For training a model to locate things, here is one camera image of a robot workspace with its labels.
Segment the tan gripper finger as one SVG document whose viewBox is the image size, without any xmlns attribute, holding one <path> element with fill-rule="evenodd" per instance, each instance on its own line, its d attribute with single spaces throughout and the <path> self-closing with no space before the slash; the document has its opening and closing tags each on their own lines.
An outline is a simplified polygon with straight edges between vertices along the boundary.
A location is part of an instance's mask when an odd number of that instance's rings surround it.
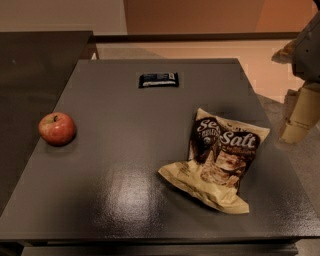
<svg viewBox="0 0 320 256">
<path fill-rule="evenodd" d="M 292 40 L 288 42 L 283 48 L 273 54 L 271 60 L 280 64 L 290 64 L 293 59 L 293 53 L 295 50 L 296 41 Z"/>
<path fill-rule="evenodd" d="M 307 136 L 308 132 L 308 126 L 288 120 L 281 126 L 280 138 L 286 143 L 296 144 L 301 142 Z"/>
</svg>

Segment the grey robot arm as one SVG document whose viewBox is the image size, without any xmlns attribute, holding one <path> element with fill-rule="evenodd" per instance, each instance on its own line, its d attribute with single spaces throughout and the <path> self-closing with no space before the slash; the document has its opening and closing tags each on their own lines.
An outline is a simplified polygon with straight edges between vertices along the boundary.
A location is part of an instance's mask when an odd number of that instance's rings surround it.
<svg viewBox="0 0 320 256">
<path fill-rule="evenodd" d="M 320 120 L 320 2 L 313 0 L 317 13 L 299 33 L 278 50 L 273 62 L 290 64 L 295 77 L 304 81 L 297 90 L 289 90 L 285 97 L 284 121 L 280 140 L 295 144 L 302 141 Z"/>
</svg>

